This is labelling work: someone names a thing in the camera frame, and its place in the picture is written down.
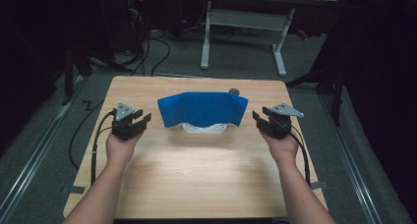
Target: blue fabric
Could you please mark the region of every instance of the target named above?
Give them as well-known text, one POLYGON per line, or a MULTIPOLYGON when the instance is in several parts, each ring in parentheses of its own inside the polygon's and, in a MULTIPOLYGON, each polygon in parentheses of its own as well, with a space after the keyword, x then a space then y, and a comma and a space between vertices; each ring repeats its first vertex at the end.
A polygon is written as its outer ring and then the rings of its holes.
POLYGON ((240 125, 248 99, 227 92, 184 92, 157 100, 165 128, 181 123, 206 128, 214 124, 240 125))

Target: human hand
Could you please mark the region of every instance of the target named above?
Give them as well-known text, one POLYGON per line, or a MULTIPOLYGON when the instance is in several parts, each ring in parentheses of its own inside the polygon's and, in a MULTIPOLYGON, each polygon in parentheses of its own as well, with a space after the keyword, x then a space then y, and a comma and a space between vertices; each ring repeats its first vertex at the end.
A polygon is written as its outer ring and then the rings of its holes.
POLYGON ((295 164, 295 156, 298 151, 298 143, 292 136, 283 139, 275 139, 260 130, 261 135, 269 146, 270 155, 278 167, 282 164, 295 164))
POLYGON ((107 165, 125 169, 135 151, 135 145, 144 132, 134 136, 130 140, 120 140, 111 133, 106 141, 107 165))

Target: person's left hand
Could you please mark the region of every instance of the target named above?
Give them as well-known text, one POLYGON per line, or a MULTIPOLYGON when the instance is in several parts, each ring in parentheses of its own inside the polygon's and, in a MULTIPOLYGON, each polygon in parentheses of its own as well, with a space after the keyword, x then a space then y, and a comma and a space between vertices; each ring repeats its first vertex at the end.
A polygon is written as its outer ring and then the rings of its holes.
POLYGON ((130 140, 120 140, 109 134, 106 141, 107 165, 125 169, 135 151, 135 146, 144 132, 136 135, 130 140))

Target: cable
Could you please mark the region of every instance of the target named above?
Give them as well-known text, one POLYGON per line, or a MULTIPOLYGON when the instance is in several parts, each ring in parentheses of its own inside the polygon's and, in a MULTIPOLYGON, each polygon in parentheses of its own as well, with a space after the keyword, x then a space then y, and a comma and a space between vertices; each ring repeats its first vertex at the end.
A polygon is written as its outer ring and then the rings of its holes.
POLYGON ((203 35, 205 35, 205 34, 206 34, 204 30, 202 30, 202 31, 201 31, 200 33, 198 33, 198 34, 190 34, 190 32, 191 32, 191 31, 195 31, 195 30, 197 30, 197 29, 199 29, 199 28, 202 28, 202 27, 204 27, 204 26, 205 26, 205 25, 201 25, 201 26, 196 27, 196 28, 193 28, 193 29, 187 29, 187 31, 183 31, 183 33, 184 33, 185 35, 192 36, 192 37, 199 37, 199 36, 203 36, 203 35))
POLYGON ((166 47, 168 47, 168 52, 166 53, 166 55, 165 55, 165 57, 163 57, 163 59, 162 60, 160 60, 155 66, 153 66, 153 68, 152 68, 152 70, 150 71, 150 76, 151 77, 153 77, 153 72, 155 71, 155 69, 156 69, 156 67, 160 64, 160 63, 162 63, 166 58, 168 58, 168 55, 169 55, 169 53, 171 52, 171 47, 169 47, 169 44, 168 43, 166 43, 165 41, 163 41, 163 40, 159 40, 159 39, 151 39, 151 40, 155 40, 155 41, 159 41, 159 42, 161 42, 161 43, 163 43, 163 44, 165 44, 166 45, 166 47))
POLYGON ((206 1, 206 2, 205 2, 205 5, 203 6, 202 14, 200 15, 200 18, 199 18, 199 20, 196 22, 196 24, 195 24, 195 25, 193 25, 191 28, 184 29, 183 31, 192 30, 192 29, 195 29, 195 28, 200 28, 200 27, 203 27, 203 26, 204 26, 204 25, 199 26, 199 24, 202 22, 203 16, 205 15, 205 10, 206 10, 206 6, 207 6, 207 4, 208 4, 208 2, 206 1))
POLYGON ((149 36, 148 36, 148 37, 150 37, 150 34, 151 34, 152 32, 160 32, 160 31, 162 31, 162 36, 159 36, 159 37, 153 37, 152 39, 161 39, 161 38, 164 38, 164 37, 166 36, 166 30, 164 30, 164 29, 156 29, 156 30, 151 30, 151 31, 149 32, 149 36))
POLYGON ((250 32, 247 32, 247 31, 239 30, 239 28, 236 29, 236 33, 245 34, 245 35, 251 35, 251 36, 261 35, 261 34, 263 34, 266 31, 267 31, 266 29, 263 29, 263 30, 261 30, 261 31, 259 31, 257 33, 250 33, 250 32))
POLYGON ((143 58, 142 58, 141 62, 140 62, 140 63, 136 66, 136 68, 132 71, 131 76, 133 76, 133 75, 136 73, 136 71, 139 69, 139 67, 141 67, 141 65, 142 65, 142 74, 143 74, 143 76, 145 76, 145 66, 144 66, 144 63, 145 63, 145 60, 146 60, 146 59, 147 59, 147 57, 148 57, 148 54, 149 54, 149 48, 150 48, 150 44, 149 44, 149 34, 148 34, 148 37, 147 37, 147 44, 148 44, 147 54, 145 55, 145 57, 143 57, 143 58))
POLYGON ((76 137, 76 135, 77 135, 78 131, 80 130, 81 126, 83 125, 83 123, 84 123, 84 122, 86 121, 86 119, 89 117, 89 115, 91 115, 91 114, 92 114, 92 112, 94 112, 94 110, 95 110, 95 109, 97 109, 97 108, 98 108, 98 106, 100 106, 103 102, 104 102, 104 100, 101 100, 101 102, 99 102, 97 105, 95 105, 95 107, 93 107, 93 108, 90 110, 90 112, 88 113, 88 115, 86 115, 86 117, 83 119, 83 121, 81 121, 81 123, 79 124, 79 126, 78 126, 78 127, 76 128, 76 130, 74 131, 73 136, 71 137, 70 146, 68 147, 68 154, 69 154, 69 156, 70 156, 70 161, 71 161, 71 163, 73 164, 73 166, 74 166, 77 170, 79 170, 79 169, 80 169, 80 166, 79 166, 79 165, 77 165, 77 163, 74 161, 74 158, 73 158, 72 147, 73 147, 73 142, 74 142, 74 139, 75 139, 75 137, 76 137))
POLYGON ((108 127, 108 128, 105 128, 105 129, 101 130, 101 131, 100 131, 100 134, 101 134, 102 132, 106 131, 106 130, 109 130, 109 129, 111 129, 111 127, 108 127))
POLYGON ((297 141, 297 143, 300 145, 301 147, 301 152, 303 153, 303 159, 304 159, 304 172, 306 174, 306 182, 309 185, 309 187, 311 187, 311 181, 310 181, 310 166, 309 166, 309 159, 307 156, 307 151, 306 151, 306 146, 304 145, 304 141, 303 138, 301 137, 300 132, 298 132, 297 129, 295 129, 293 126, 291 126, 291 128, 293 128, 299 135, 300 139, 302 142, 300 142, 297 137, 295 137, 292 133, 289 133, 289 135, 295 139, 295 141, 297 141))
POLYGON ((98 125, 97 131, 95 133, 94 144, 92 145, 92 152, 91 152, 91 185, 95 182, 95 165, 96 165, 96 158, 97 158, 97 141, 100 134, 104 131, 101 131, 101 126, 103 125, 104 121, 111 115, 114 115, 116 110, 113 109, 111 112, 108 112, 100 121, 98 125))
POLYGON ((228 40, 228 39, 230 39, 230 38, 232 38, 233 36, 234 36, 234 34, 235 34, 235 31, 236 31, 236 28, 235 27, 223 27, 223 28, 221 28, 221 27, 217 27, 217 28, 213 28, 213 30, 217 30, 217 29, 231 29, 231 33, 230 33, 230 35, 229 36, 227 36, 227 37, 225 37, 225 38, 216 38, 216 37, 214 37, 212 34, 210 35, 210 38, 212 38, 213 40, 228 40))
POLYGON ((303 159, 304 159, 304 173, 306 176, 306 182, 309 185, 309 187, 311 187, 311 181, 310 181, 310 166, 309 166, 309 158, 307 156, 307 151, 306 151, 306 147, 304 145, 304 140, 303 137, 301 137, 300 132, 298 132, 297 129, 294 128, 294 126, 291 125, 291 128, 293 128, 295 130, 295 132, 297 132, 298 136, 300 137, 301 141, 298 140, 297 137, 295 137, 291 132, 288 132, 277 120, 274 120, 274 122, 281 127, 282 130, 284 130, 284 132, 286 132, 288 135, 290 135, 292 138, 294 138, 294 140, 298 143, 298 145, 301 147, 301 152, 303 153, 303 159))

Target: wooden table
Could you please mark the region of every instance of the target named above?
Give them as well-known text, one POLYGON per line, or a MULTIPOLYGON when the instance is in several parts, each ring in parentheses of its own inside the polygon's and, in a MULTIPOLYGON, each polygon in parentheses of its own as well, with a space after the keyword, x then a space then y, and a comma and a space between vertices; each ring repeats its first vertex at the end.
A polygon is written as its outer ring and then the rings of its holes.
MULTIPOLYGON (((247 218, 286 216, 278 170, 252 118, 255 110, 281 102, 291 105, 278 81, 116 77, 98 122, 119 101, 152 114, 122 184, 116 218, 247 218), (221 135, 187 134, 181 126, 164 128, 156 101, 184 91, 227 92, 238 88, 249 99, 240 127, 221 135)), ((74 186, 89 188, 93 134, 74 186)), ((293 125, 299 129, 296 118, 293 125)), ((103 128, 111 125, 108 119, 103 128)), ((105 140, 98 140, 97 174, 105 163, 105 140)), ((304 173, 301 149, 297 166, 304 173)), ((317 181, 311 166, 312 183, 317 181)), ((321 190, 315 190, 326 206, 321 190)), ((83 195, 70 194, 67 216, 83 195)))

